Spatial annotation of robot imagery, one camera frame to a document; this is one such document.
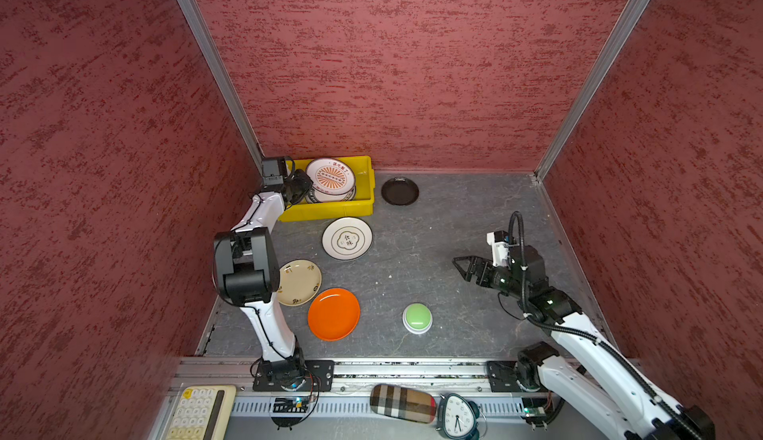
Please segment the small black dish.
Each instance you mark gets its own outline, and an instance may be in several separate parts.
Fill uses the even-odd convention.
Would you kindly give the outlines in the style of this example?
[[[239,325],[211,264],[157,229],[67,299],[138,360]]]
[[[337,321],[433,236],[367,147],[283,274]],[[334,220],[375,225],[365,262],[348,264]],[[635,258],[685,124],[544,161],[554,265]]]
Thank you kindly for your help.
[[[419,187],[406,177],[391,178],[381,187],[381,196],[390,205],[405,207],[414,204],[419,198]]]

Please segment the white plate flower outline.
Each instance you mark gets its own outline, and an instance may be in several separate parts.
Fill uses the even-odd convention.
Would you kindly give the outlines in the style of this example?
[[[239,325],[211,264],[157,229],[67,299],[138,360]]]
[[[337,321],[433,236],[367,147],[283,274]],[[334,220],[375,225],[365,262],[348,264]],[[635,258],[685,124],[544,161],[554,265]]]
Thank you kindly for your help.
[[[354,260],[371,248],[374,233],[371,227],[357,217],[341,217],[332,221],[322,233],[323,250],[337,260]]]

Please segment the white plate green lettered rim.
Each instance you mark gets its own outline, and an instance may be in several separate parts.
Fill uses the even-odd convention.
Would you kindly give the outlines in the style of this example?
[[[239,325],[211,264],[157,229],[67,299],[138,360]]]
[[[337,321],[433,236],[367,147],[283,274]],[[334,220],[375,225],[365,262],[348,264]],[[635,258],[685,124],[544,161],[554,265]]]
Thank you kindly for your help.
[[[307,199],[310,204],[342,203],[353,201],[356,197],[356,193],[356,187],[353,187],[349,192],[341,195],[328,195],[311,188],[307,194]]]

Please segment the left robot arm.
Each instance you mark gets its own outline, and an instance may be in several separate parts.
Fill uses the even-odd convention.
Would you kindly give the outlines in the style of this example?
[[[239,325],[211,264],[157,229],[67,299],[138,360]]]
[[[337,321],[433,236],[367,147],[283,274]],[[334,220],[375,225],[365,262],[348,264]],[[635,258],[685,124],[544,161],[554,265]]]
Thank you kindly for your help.
[[[295,392],[311,374],[277,300],[280,264],[271,232],[284,212],[305,198],[312,181],[301,169],[267,181],[242,219],[215,236],[213,282],[218,296],[240,309],[254,328],[261,346],[258,374],[277,388]]]

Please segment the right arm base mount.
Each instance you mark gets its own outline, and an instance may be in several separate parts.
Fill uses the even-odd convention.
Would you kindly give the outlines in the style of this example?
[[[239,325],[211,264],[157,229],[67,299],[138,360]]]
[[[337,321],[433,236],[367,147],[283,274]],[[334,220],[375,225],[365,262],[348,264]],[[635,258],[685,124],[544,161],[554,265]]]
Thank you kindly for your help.
[[[536,367],[527,361],[490,361],[486,364],[491,392],[538,392]]]

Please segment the white plate orange sunburst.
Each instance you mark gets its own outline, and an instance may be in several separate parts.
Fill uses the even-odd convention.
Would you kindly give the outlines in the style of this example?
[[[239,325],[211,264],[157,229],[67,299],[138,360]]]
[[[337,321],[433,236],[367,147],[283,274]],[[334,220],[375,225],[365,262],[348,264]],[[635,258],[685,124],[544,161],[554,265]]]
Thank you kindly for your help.
[[[324,195],[345,195],[355,187],[354,172],[338,159],[315,159],[307,165],[305,172],[312,180],[314,190]]]

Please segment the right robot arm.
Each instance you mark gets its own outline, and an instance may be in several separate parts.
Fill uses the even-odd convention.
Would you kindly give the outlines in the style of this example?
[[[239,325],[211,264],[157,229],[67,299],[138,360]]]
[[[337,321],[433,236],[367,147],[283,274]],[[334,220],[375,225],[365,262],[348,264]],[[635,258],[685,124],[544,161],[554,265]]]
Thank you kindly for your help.
[[[667,394],[626,359],[564,291],[550,286],[544,261],[505,266],[478,256],[456,257],[462,278],[517,299],[526,321],[571,354],[574,366],[547,343],[523,350],[518,386],[550,390],[609,439],[713,439],[715,424],[699,407]]]

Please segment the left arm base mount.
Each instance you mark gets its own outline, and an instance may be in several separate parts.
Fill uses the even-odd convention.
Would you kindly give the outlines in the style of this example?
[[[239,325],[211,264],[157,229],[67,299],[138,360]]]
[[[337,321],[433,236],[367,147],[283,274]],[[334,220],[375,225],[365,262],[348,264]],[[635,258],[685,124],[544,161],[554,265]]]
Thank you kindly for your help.
[[[261,362],[254,372],[254,392],[329,392],[333,384],[334,361],[307,360]]]

